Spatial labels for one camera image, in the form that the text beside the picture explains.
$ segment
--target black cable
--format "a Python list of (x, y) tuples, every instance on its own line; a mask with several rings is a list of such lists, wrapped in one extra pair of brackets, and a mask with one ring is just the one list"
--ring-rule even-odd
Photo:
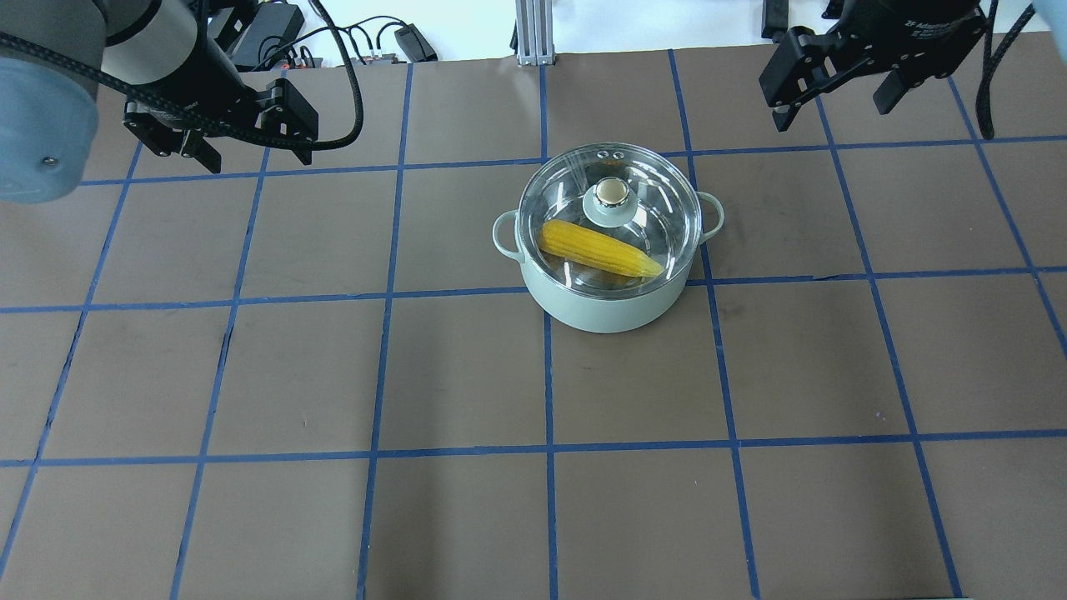
[[(387, 28), (393, 27), (394, 25), (399, 25), (400, 27), (407, 27), (408, 30), (411, 31), (411, 26), (408, 25), (407, 22), (400, 20), (400, 19), (397, 19), (395, 21), (387, 22), (387, 23), (383, 25), (382, 28), (378, 30), (378, 36), (375, 38), (375, 42), (377, 43), (376, 46), (378, 47), (379, 50), (382, 49), (382, 33), (384, 33)], [(423, 45), (423, 38), (421, 38), (421, 36), (415, 35), (415, 42), (418, 42), (418, 49), (421, 50), (423, 56), (424, 57), (428, 56), (429, 52), (426, 51), (426, 46)]]
[(379, 50), (382, 49), (382, 34), (385, 33), (386, 29), (388, 29), (388, 28), (391, 28), (391, 27), (393, 27), (395, 25), (399, 25), (400, 27), (408, 27), (408, 23), (405, 23), (403, 21), (389, 21), (389, 22), (383, 25), (382, 28), (378, 30), (378, 35), (375, 37), (375, 46)]
[(367, 17), (367, 18), (363, 19), (362, 21), (356, 21), (355, 25), (363, 25), (365, 22), (370, 22), (370, 21), (372, 21), (375, 19), (393, 19), (395, 21), (403, 22), (403, 19), (401, 19), (399, 17), (394, 17), (392, 15), (375, 15), (372, 17)]
[[(323, 31), (327, 31), (329, 29), (330, 29), (329, 27), (320, 27), (318, 29), (313, 29), (312, 31), (309, 31), (309, 32), (301, 35), (300, 37), (293, 40), (292, 42), (289, 42), (288, 44), (285, 44), (283, 46), (277, 46), (277, 49), (274, 50), (273, 54), (268, 54), (267, 58), (264, 59), (262, 61), (260, 61), (259, 64), (257, 64), (255, 67), (252, 68), (252, 70), (260, 70), (264, 67), (266, 67), (268, 64), (270, 64), (272, 61), (276, 62), (276, 57), (277, 57), (278, 52), (286, 52), (290, 48), (292, 48), (293, 46), (296, 46), (297, 44), (300, 44), (301, 42), (307, 40), (308, 37), (310, 37), (313, 35), (317, 35), (319, 33), (322, 33)], [(348, 51), (345, 50), (344, 48), (345, 48), (345, 42), (343, 41), (340, 43), (340, 46), (339, 46), (338, 49), (340, 49), (341, 53), (347, 57), (348, 56)]]
[(312, 51), (307, 49), (307, 46), (300, 47), (300, 61), (304, 63), (306, 68), (317, 68), (315, 65), (315, 57), (312, 56)]
[[(278, 42), (282, 42), (282, 41), (284, 41), (284, 40), (285, 40), (285, 37), (283, 37), (283, 36), (281, 36), (281, 35), (268, 35), (267, 37), (264, 37), (264, 38), (262, 38), (262, 40), (261, 40), (261, 41), (259, 42), (259, 49), (258, 49), (258, 50), (256, 50), (256, 60), (257, 60), (257, 61), (261, 61), (261, 60), (264, 60), (264, 44), (266, 44), (267, 42), (269, 42), (269, 41), (271, 41), (271, 40), (277, 40)], [(274, 44), (273, 46), (270, 46), (270, 47), (268, 47), (268, 48), (267, 48), (267, 51), (268, 51), (268, 52), (270, 52), (270, 50), (271, 50), (272, 48), (277, 48), (277, 44)]]
[(993, 75), (997, 74), (997, 67), (1000, 66), (1001, 60), (1004, 58), (1004, 53), (1007, 49), (1012, 47), (1019, 34), (1022, 33), (1022, 28), (1026, 27), (1030, 19), (1034, 16), (1034, 5), (1031, 4), (1022, 11), (1019, 18), (1016, 19), (1015, 25), (1012, 29), (1004, 34), (1004, 38), (997, 46), (997, 51), (992, 52), (993, 45), (993, 20), (997, 18), (997, 5), (999, 0), (992, 0), (989, 3), (989, 29), (986, 30), (985, 46), (982, 51), (982, 82), (978, 84), (978, 96), (974, 100), (974, 111), (978, 120), (978, 130), (982, 131), (982, 138), (986, 140), (993, 139), (996, 130), (993, 129), (993, 116), (992, 116), (992, 105), (990, 100), (990, 90), (992, 88)]
[[(319, 0), (309, 0), (309, 2), (317, 4), (320, 9), (322, 7)], [(360, 92), (360, 83), (355, 78), (355, 69), (352, 66), (351, 59), (348, 57), (348, 52), (344, 50), (345, 43), (340, 37), (341, 30), (333, 22), (329, 13), (323, 11), (323, 15), (325, 16), (323, 20), (325, 20), (327, 27), (330, 29), (330, 33), (333, 35), (334, 42), (337, 44), (337, 48), (341, 50), (341, 62), (345, 66), (345, 73), (348, 75), (348, 81), (352, 89), (352, 100), (355, 105), (355, 122), (352, 124), (352, 129), (336, 140), (325, 142), (312, 142), (294, 138), (272, 136), (258, 129), (251, 127), (238, 127), (224, 120), (205, 116), (204, 114), (189, 110), (173, 100), (163, 98), (158, 94), (142, 90), (136, 85), (112, 77), (98, 68), (94, 68), (81, 61), (71, 59), (66, 54), (61, 54), (28, 40), (23, 40), (2, 31), (0, 31), (0, 47), (21, 52), (55, 65), (64, 70), (68, 70), (75, 75), (92, 79), (93, 81), (96, 81), (101, 85), (107, 85), (108, 88), (111, 88), (121, 94), (125, 94), (134, 100), (144, 102), (158, 110), (169, 112), (174, 117), (180, 119), (195, 126), (195, 128), (210, 135), (226, 136), (257, 146), (317, 152), (345, 147), (355, 141), (355, 139), (360, 137), (360, 132), (363, 131), (363, 94)]]
[(348, 34), (348, 41), (352, 43), (352, 50), (355, 51), (355, 58), (360, 59), (361, 64), (367, 64), (367, 60), (364, 59), (363, 54), (360, 53), (360, 46), (359, 44), (355, 43), (355, 37), (352, 35), (352, 30), (346, 29), (345, 33)]
[(373, 46), (372, 46), (372, 45), (370, 44), (370, 34), (369, 34), (369, 33), (367, 33), (367, 30), (366, 30), (366, 29), (363, 29), (363, 28), (362, 28), (362, 27), (360, 27), (359, 25), (353, 25), (353, 26), (350, 26), (350, 27), (349, 27), (349, 28), (347, 29), (347, 31), (348, 31), (348, 34), (349, 34), (349, 35), (351, 35), (351, 34), (352, 34), (352, 30), (353, 30), (353, 29), (359, 29), (359, 30), (360, 30), (361, 32), (363, 32), (363, 36), (364, 36), (364, 37), (365, 37), (365, 38), (367, 40), (367, 48), (368, 48), (368, 49), (370, 49), (370, 50), (373, 50), (373, 49), (375, 49), (375, 47), (373, 47)]

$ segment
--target blue tape grid line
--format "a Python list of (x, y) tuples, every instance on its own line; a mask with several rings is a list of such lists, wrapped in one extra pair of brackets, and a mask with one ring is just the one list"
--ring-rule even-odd
[[(996, 440), (1039, 440), (1067, 438), (1067, 429), (1015, 429), (994, 431), (945, 431), (938, 433), (889, 433), (880, 436), (828, 436), (809, 438), (751, 438), (724, 440), (666, 440), (647, 442), (587, 442), (552, 445), (555, 454), (595, 452), (639, 452), (731, 448), (734, 444), (743, 448), (766, 448), (787, 446), (843, 446), (869, 444), (910, 443), (913, 439), (922, 442), (966, 442)], [(459, 446), (437, 448), (379, 449), (379, 460), (402, 460), (407, 458), (428, 458), (436, 456), (496, 456), (545, 454), (547, 444)], [(370, 451), (336, 451), (306, 453), (268, 454), (222, 454), (222, 455), (177, 455), (177, 456), (106, 456), (85, 458), (43, 458), (39, 467), (121, 467), (124, 464), (213, 464), (255, 462), (307, 462), (318, 460), (369, 459)], [(33, 459), (0, 460), (2, 468), (27, 468)]]
[[(866, 142), (866, 143), (851, 143), (851, 144), (838, 144), (839, 151), (853, 151), (853, 149), (873, 149), (873, 148), (902, 148), (902, 147), (923, 147), (923, 146), (966, 146), (977, 143), (980, 146), (985, 146), (989, 144), (1018, 144), (1018, 143), (1034, 143), (1034, 142), (1065, 142), (1067, 141), (1067, 136), (1030, 136), (1030, 137), (1015, 137), (1015, 138), (998, 138), (996, 140), (917, 140), (910, 142)], [(733, 154), (775, 154), (783, 152), (815, 152), (815, 151), (828, 151), (830, 146), (826, 144), (806, 144), (806, 145), (795, 145), (795, 146), (755, 146), (755, 147), (736, 147), (736, 148), (705, 148), (705, 149), (694, 149), (691, 151), (692, 156), (718, 156), (718, 155), (733, 155)], [(688, 156), (690, 152), (688, 151), (672, 151), (672, 152), (662, 152), (662, 156), (667, 158), (681, 158)], [(539, 164), (544, 162), (547, 158), (513, 158), (513, 159), (499, 159), (499, 160), (465, 160), (458, 162), (424, 162), (415, 164), (404, 164), (404, 169), (412, 170), (427, 170), (427, 169), (465, 169), (471, 167), (505, 167), (512, 164)], [(302, 176), (302, 175), (328, 175), (332, 173), (367, 173), (375, 171), (396, 171), (398, 169), (397, 164), (369, 164), (361, 167), (334, 167), (334, 168), (321, 168), (321, 169), (291, 169), (286, 171), (268, 171), (264, 174), (265, 177), (289, 177), (289, 176)], [(251, 179), (259, 177), (258, 172), (241, 172), (241, 173), (205, 173), (203, 175), (171, 175), (171, 176), (158, 176), (158, 177), (137, 177), (129, 183), (133, 185), (141, 184), (166, 184), (172, 181), (197, 181), (204, 179)], [(89, 179), (82, 181), (82, 186), (117, 186), (126, 184), (126, 179)]]
[(930, 518), (934, 521), (934, 528), (937, 533), (938, 542), (941, 547), (941, 556), (944, 559), (945, 571), (949, 575), (949, 583), (952, 586), (952, 593), (956, 598), (962, 597), (962, 591), (959, 585), (959, 578), (956, 573), (956, 565), (952, 557), (952, 549), (949, 546), (949, 536), (945, 534), (944, 524), (941, 521), (941, 510), (938, 507), (937, 495), (934, 493), (934, 484), (930, 480), (929, 469), (926, 465), (926, 456), (923, 452), (923, 445), (920, 441), (918, 433), (919, 429), (915, 425), (915, 417), (911, 411), (911, 400), (908, 398), (908, 390), (904, 383), (904, 374), (901, 372), (901, 361), (896, 354), (896, 346), (893, 344), (893, 334), (889, 330), (889, 319), (886, 316), (886, 309), (881, 302), (881, 294), (878, 291), (878, 280), (874, 277), (874, 269), (871, 268), (871, 257), (867, 254), (866, 244), (863, 241), (863, 231), (860, 227), (859, 217), (856, 214), (856, 207), (853, 204), (851, 193), (848, 191), (848, 181), (845, 179), (845, 171), (841, 165), (841, 157), (838, 154), (838, 148), (833, 142), (833, 131), (830, 128), (830, 122), (826, 116), (826, 109), (823, 107), (822, 98), (815, 98), (815, 105), (818, 108), (818, 116), (823, 122), (823, 129), (826, 131), (826, 140), (830, 145), (830, 156), (833, 159), (833, 168), (838, 173), (838, 180), (841, 185), (841, 193), (845, 200), (845, 206), (848, 209), (848, 218), (853, 224), (853, 231), (856, 235), (856, 243), (860, 250), (860, 257), (863, 260), (863, 270), (866, 272), (867, 282), (871, 286), (871, 296), (874, 300), (875, 311), (878, 314), (878, 322), (881, 326), (882, 337), (886, 340), (886, 349), (889, 352), (889, 361), (893, 368), (893, 377), (896, 379), (896, 389), (901, 396), (901, 405), (904, 408), (904, 416), (908, 423), (908, 432), (911, 438), (912, 447), (915, 452), (915, 461), (919, 464), (919, 474), (923, 480), (923, 488), (926, 492), (926, 501), (929, 504)]
[[(1067, 265), (1055, 265), (1048, 267), (1037, 267), (1039, 273), (1065, 273)], [(990, 275), (1021, 275), (1032, 274), (1028, 267), (1005, 267), (996, 269), (952, 269), (933, 271), (890, 271), (873, 273), (876, 280), (891, 279), (930, 279), (930, 278), (965, 278), (965, 277), (990, 277)], [(864, 273), (841, 273), (834, 275), (767, 275), (767, 277), (739, 277), (713, 279), (688, 280), (686, 285), (699, 286), (711, 285), (715, 287), (724, 285), (761, 285), (773, 283), (818, 283), (823, 281), (864, 281), (867, 275)], [(446, 296), (485, 296), (493, 294), (525, 294), (527, 288), (522, 285), (505, 287), (464, 287), (456, 289), (421, 289), (411, 291), (394, 291), (393, 298), (442, 298)], [(262, 296), (252, 298), (240, 298), (239, 305), (245, 304), (287, 304), (294, 302), (347, 302), (353, 300), (384, 300), (388, 294), (384, 291), (371, 291), (365, 294), (318, 294), (308, 296)], [(90, 304), (90, 312), (98, 311), (177, 311), (185, 309), (212, 309), (229, 306), (233, 300), (202, 300), (193, 302), (129, 302), (113, 304)], [(0, 306), (0, 315), (4, 314), (26, 314), (26, 313), (77, 313), (84, 309), (81, 304), (55, 304), (49, 306)]]
[[(671, 77), (674, 80), (674, 95), (678, 98), (679, 119), (682, 122), (682, 138), (685, 141), (686, 165), (689, 169), (689, 183), (694, 189), (700, 189), (697, 180), (697, 170), (694, 161), (692, 142), (689, 137), (689, 119), (685, 112), (685, 96), (682, 93), (682, 80), (678, 73), (678, 61), (674, 50), (667, 50), (670, 61)], [(700, 259), (704, 268), (704, 288), (707, 290), (707, 304), (711, 311), (712, 335), (715, 338), (715, 358), (719, 369), (719, 384), (722, 391), (722, 409), (726, 412), (727, 432), (729, 435), (730, 458), (733, 464), (734, 486), (737, 492), (737, 514), (740, 519), (742, 541), (745, 546), (745, 563), (748, 567), (748, 583), (752, 597), (760, 599), (760, 578), (755, 565), (755, 550), (752, 542), (752, 528), (748, 514), (748, 498), (745, 493), (745, 474), (742, 469), (740, 445), (737, 441), (737, 427), (733, 416), (733, 404), (730, 397), (730, 377), (727, 373), (727, 358), (722, 347), (722, 329), (719, 322), (718, 303), (715, 299), (715, 277), (712, 272), (711, 258), (707, 255), (707, 244), (700, 247)]]
[(7, 539), (4, 541), (3, 552), (0, 553), (0, 579), (3, 578), (7, 568), (7, 559), (11, 558), (11, 550), (15, 544), (15, 535), (18, 533), (18, 525), (26, 511), (26, 503), (30, 499), (30, 491), (33, 489), (33, 481), (36, 479), (37, 470), (48, 444), (48, 436), (51, 433), (52, 423), (60, 408), (60, 400), (63, 398), (63, 390), (66, 388), (67, 377), (70, 375), (70, 365), (74, 362), (74, 354), (78, 350), (78, 342), (81, 341), (81, 332), (85, 327), (85, 318), (89, 316), (89, 306), (93, 303), (93, 296), (96, 294), (96, 286), (100, 283), (100, 274), (103, 273), (103, 264), (108, 259), (108, 251), (111, 249), (111, 241), (114, 239), (115, 230), (118, 226), (118, 217), (123, 212), (126, 204), (126, 195), (129, 193), (130, 180), (133, 178), (133, 170), (137, 169), (137, 161), (141, 157), (141, 144), (133, 149), (133, 157), (130, 159), (129, 169), (126, 171), (126, 179), (123, 181), (123, 189), (118, 193), (118, 201), (115, 203), (115, 210), (111, 216), (111, 223), (108, 225), (108, 233), (103, 238), (103, 246), (100, 249), (100, 257), (96, 260), (96, 269), (93, 271), (93, 279), (85, 293), (85, 302), (82, 304), (78, 316), (78, 326), (75, 328), (74, 338), (70, 341), (70, 349), (67, 351), (66, 361), (60, 372), (59, 382), (55, 385), (55, 393), (52, 394), (52, 401), (48, 406), (48, 417), (45, 420), (45, 427), (37, 439), (37, 449), (34, 453), (30, 471), (26, 476), (26, 484), (22, 486), (22, 494), (18, 499), (18, 506), (15, 509), (15, 517), (12, 519), (11, 528), (7, 531)]
[[(541, 161), (548, 160), (548, 78), (545, 65), (538, 66), (541, 115)], [(556, 417), (553, 408), (552, 317), (543, 313), (544, 335), (544, 462), (545, 507), (548, 523), (548, 598), (559, 600), (559, 552), (556, 543)]]
[(1026, 249), (1026, 243), (1022, 239), (1022, 233), (1019, 232), (1019, 226), (1016, 225), (1015, 218), (1012, 217), (1012, 210), (1007, 206), (1007, 201), (1004, 200), (1004, 194), (1001, 192), (1000, 184), (997, 183), (993, 170), (989, 165), (989, 160), (986, 158), (986, 151), (983, 148), (983, 144), (980, 142), (980, 138), (974, 131), (974, 124), (971, 123), (971, 116), (967, 113), (967, 108), (964, 106), (964, 98), (960, 96), (959, 90), (956, 88), (956, 82), (951, 76), (949, 77), (949, 88), (952, 89), (952, 95), (956, 98), (956, 106), (959, 108), (959, 112), (964, 115), (964, 122), (967, 124), (967, 132), (970, 133), (971, 143), (974, 144), (974, 149), (978, 153), (978, 160), (982, 161), (982, 168), (986, 171), (986, 177), (989, 179), (989, 186), (993, 190), (993, 195), (997, 196), (997, 204), (1000, 205), (1001, 211), (1004, 214), (1004, 220), (1007, 221), (1007, 226), (1012, 230), (1012, 235), (1015, 237), (1015, 242), (1019, 247), (1019, 253), (1022, 254), (1022, 259), (1026, 264), (1026, 269), (1029, 269), (1030, 273), (1034, 277), (1034, 284), (1037, 286), (1037, 294), (1041, 298), (1041, 303), (1045, 304), (1045, 311), (1049, 315), (1049, 321), (1052, 323), (1052, 329), (1056, 332), (1056, 338), (1060, 341), (1060, 348), (1063, 350), (1064, 356), (1067, 357), (1067, 335), (1064, 335), (1064, 329), (1060, 325), (1060, 319), (1056, 318), (1056, 312), (1052, 309), (1052, 302), (1049, 300), (1049, 295), (1045, 290), (1045, 284), (1041, 282), (1038, 269), (1034, 266), (1034, 260), (1030, 256), (1030, 250)]
[[(249, 262), (249, 250), (252, 248), (252, 234), (256, 226), (256, 215), (259, 212), (259, 198), (264, 189), (264, 175), (267, 173), (267, 162), (270, 160), (270, 148), (264, 148), (262, 159), (259, 162), (259, 176), (256, 179), (256, 191), (252, 196), (252, 208), (249, 210), (249, 224), (244, 231), (244, 244), (241, 247), (241, 257), (237, 264), (237, 277), (234, 279), (234, 296), (229, 301), (229, 317), (226, 320), (226, 332), (222, 337), (222, 346), (219, 349), (219, 364), (216, 368), (214, 382), (211, 386), (211, 400), (208, 405), (207, 419), (204, 423), (204, 435), (201, 438), (201, 448), (198, 458), (207, 456), (211, 444), (211, 431), (214, 428), (214, 414), (219, 408), (219, 394), (222, 391), (223, 374), (226, 370), (226, 358), (229, 356), (229, 343), (234, 335), (234, 326), (237, 323), (237, 311), (240, 307), (238, 301), (241, 297), (241, 286), (244, 283), (244, 268)], [(171, 600), (177, 600), (181, 589), (181, 575), (185, 572), (186, 556), (189, 553), (189, 539), (192, 535), (193, 520), (196, 517), (196, 505), (200, 502), (201, 485), (204, 483), (204, 468), (206, 460), (196, 462), (196, 473), (193, 476), (193, 488), (189, 494), (189, 508), (186, 511), (186, 521), (181, 530), (181, 542), (178, 546), (178, 559), (174, 565), (174, 579), (171, 581)]]
[(363, 530), (360, 534), (360, 563), (356, 568), (356, 598), (366, 597), (367, 566), (370, 559), (370, 534), (375, 507), (375, 485), (378, 480), (378, 455), (382, 437), (382, 407), (385, 399), (385, 372), (389, 352), (389, 329), (393, 320), (393, 289), (396, 285), (397, 246), (400, 239), (400, 202), (403, 195), (404, 157), (408, 152), (408, 117), (411, 112), (411, 82), (414, 68), (408, 65), (404, 82), (403, 116), (400, 122), (400, 151), (397, 157), (396, 196), (393, 201), (393, 239), (389, 243), (389, 274), (385, 288), (385, 311), (382, 315), (382, 341), (378, 352), (378, 384), (375, 390), (375, 417), (370, 427), (370, 455), (367, 463), (367, 486), (363, 499)]

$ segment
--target glass lid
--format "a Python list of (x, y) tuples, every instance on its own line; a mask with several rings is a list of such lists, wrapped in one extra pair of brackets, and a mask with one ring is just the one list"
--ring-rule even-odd
[(625, 299), (686, 277), (701, 231), (696, 192), (662, 156), (600, 143), (548, 161), (519, 207), (527, 256), (561, 286)]

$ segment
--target corn cob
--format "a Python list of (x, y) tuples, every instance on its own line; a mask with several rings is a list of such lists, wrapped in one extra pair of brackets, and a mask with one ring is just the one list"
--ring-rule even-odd
[(654, 278), (664, 271), (659, 263), (639, 249), (559, 219), (541, 227), (538, 247), (548, 254), (625, 277)]

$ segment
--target pot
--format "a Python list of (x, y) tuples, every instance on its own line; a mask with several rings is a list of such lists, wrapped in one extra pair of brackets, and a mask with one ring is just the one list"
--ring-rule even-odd
[[(701, 200), (719, 217), (707, 232)], [(519, 208), (496, 219), (493, 243), (520, 264), (530, 295), (553, 317), (584, 331), (616, 333), (651, 322), (678, 300), (697, 249), (724, 219), (719, 201), (696, 191), (664, 157), (631, 144), (598, 143), (545, 163), (526, 185)], [(543, 231), (557, 220), (583, 227), (560, 227), (576, 234), (566, 238), (563, 250)], [(508, 221), (514, 223), (516, 250), (500, 242)], [(630, 260), (615, 257), (633, 250), (619, 242), (640, 250), (662, 272), (620, 267)]]

